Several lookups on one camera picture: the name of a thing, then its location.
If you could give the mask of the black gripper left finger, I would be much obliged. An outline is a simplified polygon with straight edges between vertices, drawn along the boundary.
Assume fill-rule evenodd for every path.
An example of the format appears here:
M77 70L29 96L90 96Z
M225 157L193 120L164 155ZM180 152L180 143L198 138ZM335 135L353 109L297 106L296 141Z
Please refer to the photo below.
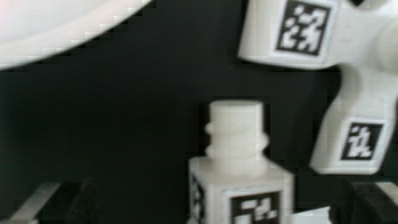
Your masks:
M45 182L0 224L106 224L93 180Z

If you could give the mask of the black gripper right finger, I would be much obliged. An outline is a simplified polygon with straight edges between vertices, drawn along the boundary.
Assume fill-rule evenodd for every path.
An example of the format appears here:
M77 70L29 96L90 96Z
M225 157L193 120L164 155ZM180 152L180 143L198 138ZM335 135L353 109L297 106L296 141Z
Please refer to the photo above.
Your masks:
M342 224L398 224L398 183L345 182Z

